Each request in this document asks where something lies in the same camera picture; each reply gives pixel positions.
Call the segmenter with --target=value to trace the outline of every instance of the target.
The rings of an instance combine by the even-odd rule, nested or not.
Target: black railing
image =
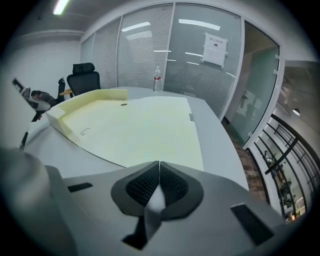
[[[313,148],[274,114],[254,144],[275,183],[282,215],[290,221],[307,212],[320,187],[320,159]]]

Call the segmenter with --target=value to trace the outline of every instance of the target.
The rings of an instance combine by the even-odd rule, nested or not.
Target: yellow foam sheet
[[[124,167],[167,161],[203,171],[186,98],[118,99],[93,99],[70,113],[61,105],[54,111],[59,116],[57,129],[84,150]]]

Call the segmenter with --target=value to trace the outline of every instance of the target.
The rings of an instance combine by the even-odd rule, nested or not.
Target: glass partition
[[[240,145],[250,138],[268,107],[277,77],[278,55],[278,45],[246,22],[242,68],[232,98],[237,105],[229,119],[232,135]]]
[[[172,10],[169,4],[123,16],[118,39],[118,86],[153,88],[157,66],[163,74]]]
[[[93,61],[93,50],[94,50],[94,37],[91,35],[88,39],[82,42],[80,48],[80,62],[87,63]]]
[[[224,67],[202,62],[205,33],[227,39]],[[210,7],[176,4],[163,90],[204,99],[219,118],[234,85],[240,49],[240,17]]]

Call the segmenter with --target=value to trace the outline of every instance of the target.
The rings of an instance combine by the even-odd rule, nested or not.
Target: glass door
[[[264,45],[267,45],[267,48],[258,50],[250,45],[248,48],[254,50],[249,52],[246,52],[247,45],[245,46],[244,53],[250,61],[249,72],[240,74],[240,77],[243,75],[247,78],[244,89],[240,92],[238,107],[229,124],[229,130],[240,145],[249,139],[258,126],[275,87],[279,47],[273,41]]]

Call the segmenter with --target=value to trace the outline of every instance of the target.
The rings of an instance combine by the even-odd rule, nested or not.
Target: white wall
[[[278,44],[285,46],[287,60],[317,61],[319,57],[304,30],[291,13],[274,0],[186,0],[184,2],[203,3],[243,15],[255,26],[262,29]],[[119,4],[114,9],[106,9],[105,14],[94,20],[82,37],[83,42],[105,24],[133,10],[161,3],[165,0],[131,0]]]
[[[61,39],[21,43],[7,49],[1,60],[7,84],[17,78],[31,90],[47,92],[54,98],[58,96],[60,78],[64,77],[65,88],[69,88],[67,76],[72,74],[73,64],[77,63],[80,63],[80,42]],[[40,121],[30,123],[28,141],[48,124],[45,114]]]

